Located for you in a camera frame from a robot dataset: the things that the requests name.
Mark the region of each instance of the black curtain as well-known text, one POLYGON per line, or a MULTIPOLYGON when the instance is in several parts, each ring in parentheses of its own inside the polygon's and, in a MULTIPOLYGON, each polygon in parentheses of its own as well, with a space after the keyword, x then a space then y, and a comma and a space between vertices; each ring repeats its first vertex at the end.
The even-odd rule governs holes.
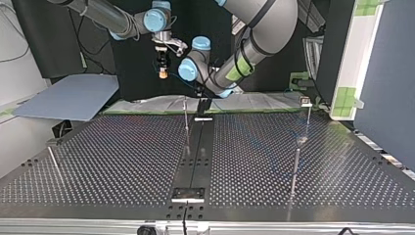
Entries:
MULTIPOLYGON (((112 3, 136 14, 149 10, 152 0, 113 0, 112 3)), ((194 37, 209 37, 212 43, 210 60, 219 65, 231 56, 232 17, 226 10, 212 0, 171 0, 171 5, 173 16, 178 17, 172 28, 174 37, 182 39, 189 47, 194 37)), ((112 40, 121 98, 133 101, 169 94, 194 96, 194 90, 174 75, 159 79, 154 68, 157 54, 151 37, 143 35, 139 42, 112 40)), ((178 59, 174 54, 170 57, 170 70, 178 74, 177 68, 184 57, 178 59)))

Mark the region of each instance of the cable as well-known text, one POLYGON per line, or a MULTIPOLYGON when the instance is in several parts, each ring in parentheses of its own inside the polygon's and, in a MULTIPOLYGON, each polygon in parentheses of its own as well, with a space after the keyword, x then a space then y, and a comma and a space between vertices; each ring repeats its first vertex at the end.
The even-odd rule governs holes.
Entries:
POLYGON ((239 86, 245 80, 245 78, 249 77, 252 74, 252 72, 254 72, 254 66, 251 64, 250 59, 248 58, 247 54, 245 53, 245 42, 247 41, 247 39, 243 39, 243 38, 244 38, 244 35, 247 32, 247 30, 248 30, 248 27, 247 26, 245 26, 242 29, 242 32, 241 32, 241 34, 240 34, 240 36, 238 38, 238 41, 237 41, 236 47, 235 47, 235 52, 234 52, 235 69, 236 69, 236 71, 238 72, 238 74, 242 78, 238 82, 236 82, 236 84, 233 87, 223 87, 223 86, 219 85, 216 82, 216 80, 211 77, 211 75, 212 75, 212 69, 209 66, 207 66, 207 70, 208 70, 208 77, 207 77, 207 79, 210 79, 210 81, 213 83, 213 85, 215 85, 219 89, 223 89, 223 90, 233 90, 237 86, 239 86), (245 60, 245 63, 247 63, 248 66, 250 67, 250 74, 248 74, 248 75, 243 74, 241 72, 241 69, 239 68, 239 64, 238 64, 238 54, 239 54, 239 51, 241 51, 241 54, 242 54, 242 57, 245 60))
POLYGON ((187 226, 186 226, 186 214, 187 213, 187 205, 186 205, 186 209, 185 209, 185 211, 184 211, 184 215, 183 215, 183 221, 182 221, 182 223, 183 223, 183 234, 184 235, 187 235, 187 226))
POLYGON ((344 235, 344 234, 346 234, 346 232, 349 232, 351 235, 358 235, 357 233, 353 233, 353 231, 351 231, 351 229, 347 228, 347 227, 342 229, 342 231, 340 231, 339 235, 344 235))
POLYGON ((85 9, 79 15, 82 16, 82 17, 85 16, 85 14, 88 12, 88 7, 89 7, 89 0, 85 0, 85 9))
MULTIPOLYGON (((9 9, 13 14, 15 14, 15 16, 16 16, 16 11, 11 7, 11 6, 9 6, 9 5, 7 5, 7 4, 5 4, 5 3, 3 3, 3 2, 0 2, 0 6, 4 6, 5 8, 7 8, 7 9, 9 9)), ((27 43, 27 40, 25 39, 25 37, 24 37, 24 34, 22 33, 22 32, 20 32, 19 31, 19 29, 15 26, 15 24, 10 20, 10 18, 6 15, 6 13, 3 11, 3 10, 0 10, 0 12, 1 12, 1 14, 6 18, 6 20, 9 22, 9 24, 15 29, 15 31, 18 33, 18 35, 22 38, 22 39, 24 39, 24 41, 27 43)), ((7 62, 12 62, 12 61, 15 61, 15 60, 18 60, 18 59, 20 59, 20 58, 23 58, 25 55, 27 55, 27 53, 29 52, 29 50, 30 50, 30 47, 29 47, 29 45, 28 45, 28 43, 27 43, 27 47, 26 47, 26 49, 25 49, 25 51, 21 54, 21 55, 19 55, 19 56, 17 56, 17 57, 14 57, 14 58, 10 58, 10 59, 6 59, 6 60, 1 60, 0 61, 0 63, 7 63, 7 62)))
MULTIPOLYGON (((312 8, 312 0, 310 0, 310 4, 308 5, 307 17, 305 18, 304 38, 307 38, 307 36, 308 36, 308 30, 307 29, 308 29, 308 21, 310 19, 310 14, 311 14, 311 8, 312 8)), ((310 64, 308 62, 308 59, 305 59, 305 63, 306 63, 306 66, 307 66, 307 72, 309 72, 310 71, 310 64)), ((324 100, 323 96, 321 95, 320 90, 317 87, 317 82, 315 81, 314 77, 312 77, 311 73, 309 74, 309 78, 314 83, 314 88, 317 91, 318 96, 320 96, 321 100, 323 101, 324 105, 327 107, 327 110, 331 111, 330 106, 327 104, 327 102, 324 100)))
POLYGON ((73 15, 72 15, 72 13, 71 13, 70 10, 69 10, 69 17, 70 17, 70 21, 72 23, 73 30, 75 32, 76 41, 78 42, 79 49, 82 52, 82 55, 84 56, 85 60, 88 60, 88 61, 94 63, 97 67, 99 67, 101 69, 101 72, 100 73, 106 72, 106 73, 108 73, 110 75, 115 75, 113 72, 110 72, 109 70, 107 70, 100 62, 92 59, 89 56, 89 55, 92 55, 92 56, 99 55, 104 50, 104 48, 110 43, 110 39, 106 43, 104 43, 104 45, 102 45, 101 48, 97 52, 90 52, 82 44, 82 42, 80 41, 80 38, 79 38, 79 33, 80 33, 80 30, 82 28, 82 25, 83 25, 83 22, 84 22, 85 18, 84 17, 81 18, 80 23, 79 23, 79 26, 76 28, 76 25, 75 25, 75 22, 74 22, 74 19, 73 19, 73 15))

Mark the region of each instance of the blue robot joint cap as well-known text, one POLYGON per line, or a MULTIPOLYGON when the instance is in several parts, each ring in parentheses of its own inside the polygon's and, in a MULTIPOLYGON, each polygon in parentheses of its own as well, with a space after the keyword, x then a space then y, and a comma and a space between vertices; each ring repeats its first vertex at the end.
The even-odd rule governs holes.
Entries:
POLYGON ((163 31, 167 27, 167 15, 160 9, 151 9, 144 16, 144 26, 148 31, 163 31))
POLYGON ((194 81, 199 75, 198 68, 192 60, 186 58, 179 66, 179 75, 183 80, 194 81))
POLYGON ((195 37, 192 41, 192 47, 196 50, 210 51, 210 40, 205 36, 195 37))

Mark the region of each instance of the green tape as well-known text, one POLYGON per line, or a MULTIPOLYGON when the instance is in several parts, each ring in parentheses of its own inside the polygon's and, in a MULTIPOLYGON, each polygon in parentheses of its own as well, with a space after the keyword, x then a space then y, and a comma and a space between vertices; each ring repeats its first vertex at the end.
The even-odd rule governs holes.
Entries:
POLYGON ((293 84, 293 79, 302 79, 302 80, 309 80, 308 71, 302 72, 292 72, 290 75, 290 89, 293 90, 307 90, 306 87, 298 87, 297 85, 293 84))
MULTIPOLYGON (((239 59, 238 61, 238 68, 241 71, 241 73, 245 76, 250 75, 251 74, 251 68, 250 65, 245 61, 244 58, 239 59)), ((228 72, 228 74, 226 75, 226 78, 228 80, 231 81, 237 81, 239 79, 241 79, 241 75, 239 74, 239 72, 236 70, 236 67, 234 67, 231 71, 228 72)))
POLYGON ((357 0, 355 16, 375 16, 376 9, 380 5, 379 0, 357 0))
POLYGON ((350 117, 354 108, 355 94, 356 88, 354 87, 339 87, 332 116, 342 118, 350 117))
POLYGON ((3 111, 2 113, 0 113, 0 117, 10 116, 14 110, 15 109, 7 109, 7 110, 3 111))

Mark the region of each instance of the black cable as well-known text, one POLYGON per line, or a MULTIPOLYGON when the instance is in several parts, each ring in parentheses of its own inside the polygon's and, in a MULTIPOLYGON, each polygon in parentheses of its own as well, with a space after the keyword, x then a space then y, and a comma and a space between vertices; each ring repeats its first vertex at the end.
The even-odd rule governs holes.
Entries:
POLYGON ((247 54, 245 53, 245 42, 247 41, 247 39, 243 39, 243 38, 244 38, 245 32, 247 30, 248 30, 248 27, 245 26, 244 29, 241 32, 241 35, 238 38, 238 41, 237 41, 236 47, 235 47, 235 52, 234 52, 235 69, 236 69, 236 71, 238 72, 238 74, 242 78, 240 80, 238 80, 237 82, 235 82, 235 85, 233 87, 223 87, 223 86, 219 85, 217 83, 217 81, 213 77, 211 77, 211 75, 213 74, 213 70, 211 69, 210 66, 207 66, 208 77, 207 77, 206 80, 203 80, 203 78, 202 78, 202 81, 204 82, 204 86, 205 86, 207 80, 209 79, 213 83, 213 85, 216 86, 216 87, 218 87, 219 89, 222 89, 222 90, 233 90, 237 86, 239 86, 244 81, 245 78, 249 77, 252 74, 252 72, 254 72, 254 66, 251 64, 250 59, 248 58, 247 54), (241 51, 241 54, 242 54, 242 57, 245 60, 245 63, 247 63, 248 66, 250 67, 250 74, 248 74, 248 75, 243 74, 241 72, 240 68, 239 68, 239 65, 238 65, 238 54, 239 54, 239 51, 241 51))
MULTIPOLYGON (((73 21, 73 16, 72 16, 72 14, 71 14, 71 11, 69 11, 69 15, 70 15, 70 19, 73 21)), ((97 55, 99 55, 103 50, 104 50, 104 48, 110 43, 110 39, 108 39, 101 47, 100 47, 100 49, 97 51, 97 52, 91 52, 90 50, 88 50, 84 45, 83 45, 83 43, 82 43, 82 41, 80 40, 80 31, 81 31, 81 29, 82 29, 82 26, 83 26, 83 23, 84 23, 84 20, 85 20, 85 17, 82 17, 81 18, 81 20, 80 20, 80 23, 79 23, 79 26, 78 26, 78 28, 75 30, 75 33, 76 33, 76 37, 77 37, 77 39, 78 39, 78 44, 79 44, 79 46, 86 52, 86 53, 88 53, 88 54, 90 54, 90 55, 93 55, 93 56, 97 56, 97 55)))
POLYGON ((97 67, 99 67, 101 69, 100 73, 106 72, 110 75, 114 75, 114 73, 107 70, 100 62, 92 59, 88 55, 88 54, 90 54, 90 55, 95 55, 96 56, 96 55, 100 54, 102 52, 102 50, 104 50, 105 46, 107 46, 110 43, 110 40, 108 40, 106 43, 104 43, 104 45, 97 52, 90 52, 85 46, 83 46, 83 44, 82 44, 82 42, 80 41, 80 38, 79 38, 79 33, 80 33, 80 30, 82 28, 83 21, 84 21, 85 18, 84 17, 81 18, 79 26, 76 28, 76 25, 75 25, 75 22, 74 22, 74 19, 73 19, 73 15, 72 15, 70 10, 69 10, 69 17, 70 17, 70 21, 72 23, 73 30, 75 32, 76 41, 78 42, 79 49, 82 52, 85 60, 88 60, 88 61, 94 63, 97 67))
POLYGON ((184 211, 184 215, 183 215, 183 234, 187 235, 187 226, 186 226, 186 213, 187 213, 187 205, 186 205, 186 210, 184 211))
POLYGON ((340 231, 339 235, 345 235, 346 232, 349 232, 351 235, 358 235, 357 233, 353 233, 353 231, 351 231, 351 229, 347 228, 347 227, 342 229, 342 231, 340 231))
POLYGON ((29 46, 27 45, 26 50, 24 51, 23 54, 15 57, 15 58, 11 58, 11 59, 7 59, 7 60, 0 61, 0 63, 12 62, 12 61, 18 60, 20 58, 23 58, 25 55, 27 55, 28 51, 29 51, 29 46))
MULTIPOLYGON (((307 38, 308 36, 308 21, 310 19, 310 14, 311 14, 311 8, 312 8, 312 0, 310 0, 310 4, 308 5, 308 9, 307 9, 307 16, 305 18, 305 30, 304 30, 304 38, 307 38)), ((307 71, 310 70, 310 64, 308 62, 308 58, 305 58, 305 63, 307 66, 307 71)), ((317 87, 317 82, 315 81, 314 77, 312 77, 312 75, 310 74, 309 79, 312 80, 312 82, 314 83, 314 88, 318 93, 318 96, 321 98, 321 100, 323 101, 324 105, 327 107, 327 109, 330 111, 330 106, 327 104, 327 102, 324 100, 323 96, 320 93, 320 90, 317 87)))

